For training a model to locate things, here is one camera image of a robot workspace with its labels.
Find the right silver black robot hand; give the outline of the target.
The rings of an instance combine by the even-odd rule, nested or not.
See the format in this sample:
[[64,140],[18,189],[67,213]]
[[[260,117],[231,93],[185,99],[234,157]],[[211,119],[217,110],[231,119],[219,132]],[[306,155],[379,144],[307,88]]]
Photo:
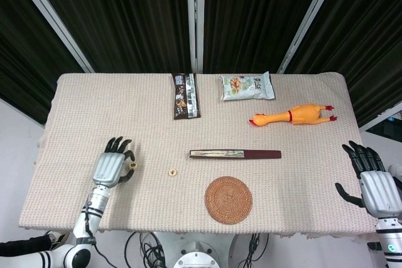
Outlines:
[[360,208],[365,208],[374,218],[385,219],[401,214],[401,197],[398,187],[385,170],[379,154],[370,147],[354,141],[342,145],[347,153],[361,189],[360,197],[348,194],[340,183],[335,184],[343,200]]

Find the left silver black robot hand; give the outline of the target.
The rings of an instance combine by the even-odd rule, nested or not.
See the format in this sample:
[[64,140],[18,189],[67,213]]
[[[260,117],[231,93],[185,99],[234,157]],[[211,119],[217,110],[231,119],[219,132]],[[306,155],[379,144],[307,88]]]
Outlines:
[[134,174],[134,168],[129,168],[125,175],[122,175],[124,163],[127,159],[135,163],[135,155],[130,149],[126,149],[132,142],[131,139],[122,140],[123,137],[113,137],[106,144],[104,152],[99,156],[95,165],[92,180],[95,185],[102,185],[108,188],[117,184],[125,183]]

